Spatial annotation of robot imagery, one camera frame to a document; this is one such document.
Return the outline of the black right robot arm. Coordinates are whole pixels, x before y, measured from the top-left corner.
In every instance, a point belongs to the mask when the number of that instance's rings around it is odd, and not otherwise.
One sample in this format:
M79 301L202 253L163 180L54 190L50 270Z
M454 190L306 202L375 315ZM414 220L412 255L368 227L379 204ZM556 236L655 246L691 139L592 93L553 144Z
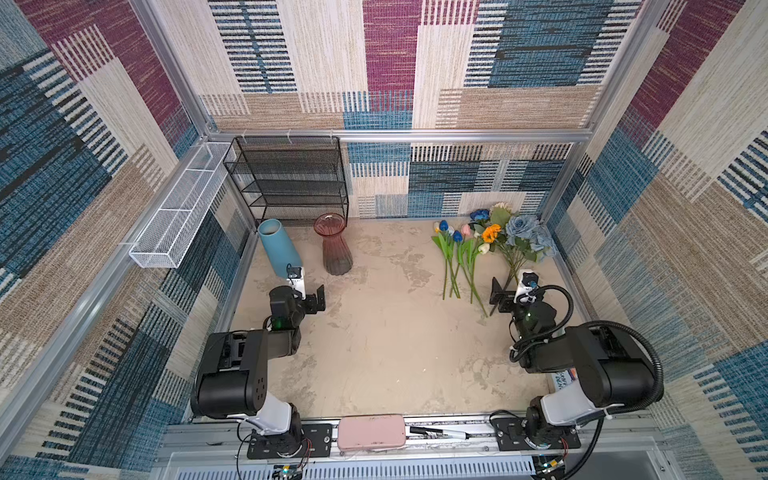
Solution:
M613 321L571 325L574 302L565 288L542 285L526 272L514 291L494 280L489 302L511 316L511 362L529 374L575 373L569 385L530 402L519 426L531 448L548 448L578 426L662 399L664 369L650 341Z

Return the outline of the pink ribbed glass vase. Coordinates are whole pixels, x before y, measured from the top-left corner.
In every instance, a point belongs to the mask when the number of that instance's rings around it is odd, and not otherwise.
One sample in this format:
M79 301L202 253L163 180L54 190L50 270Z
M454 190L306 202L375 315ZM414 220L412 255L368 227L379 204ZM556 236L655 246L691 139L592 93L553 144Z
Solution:
M351 251L343 237L346 226L345 218L338 213L322 214L313 224L322 240L324 268L333 276L342 276L353 266Z

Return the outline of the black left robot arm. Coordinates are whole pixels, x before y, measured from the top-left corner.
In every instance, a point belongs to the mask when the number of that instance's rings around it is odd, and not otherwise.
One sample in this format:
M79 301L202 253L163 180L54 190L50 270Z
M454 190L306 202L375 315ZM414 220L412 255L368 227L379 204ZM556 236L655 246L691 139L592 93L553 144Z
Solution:
M268 362L298 352L302 321L326 308L325 288L302 294L283 285L269 292L269 301L271 314L260 329L208 337L190 406L196 417L234 419L249 427L257 459L307 457L312 440L297 407L269 392Z

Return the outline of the pink artificial tulip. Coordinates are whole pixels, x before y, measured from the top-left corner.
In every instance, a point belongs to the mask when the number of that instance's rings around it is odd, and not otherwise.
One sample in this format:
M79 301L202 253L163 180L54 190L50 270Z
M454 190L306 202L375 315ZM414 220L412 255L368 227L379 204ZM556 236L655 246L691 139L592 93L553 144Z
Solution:
M459 264L461 266L461 269L468 283L472 285L474 283L474 280L472 278L472 271L473 271L475 259L477 256L477 247L478 247L477 237L475 236L474 224L473 223L464 224L460 228L460 233L462 236L462 241L460 242L459 249L458 249Z

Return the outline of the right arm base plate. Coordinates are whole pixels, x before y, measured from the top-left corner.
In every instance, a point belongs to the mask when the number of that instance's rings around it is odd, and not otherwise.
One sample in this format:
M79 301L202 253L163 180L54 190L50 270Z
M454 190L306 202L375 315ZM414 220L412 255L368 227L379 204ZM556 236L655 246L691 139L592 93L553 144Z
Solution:
M500 451L571 450L582 446L574 427L508 415L492 415L489 423Z

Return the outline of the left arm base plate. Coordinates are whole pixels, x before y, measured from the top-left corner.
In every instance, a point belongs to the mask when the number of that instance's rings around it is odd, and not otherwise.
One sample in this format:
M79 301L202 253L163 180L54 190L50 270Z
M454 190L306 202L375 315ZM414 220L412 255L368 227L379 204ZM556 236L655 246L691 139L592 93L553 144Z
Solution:
M286 433L260 435L251 430L246 458L249 460L271 460L278 458L310 459L330 456L333 440L333 426L327 423L307 424L290 427Z

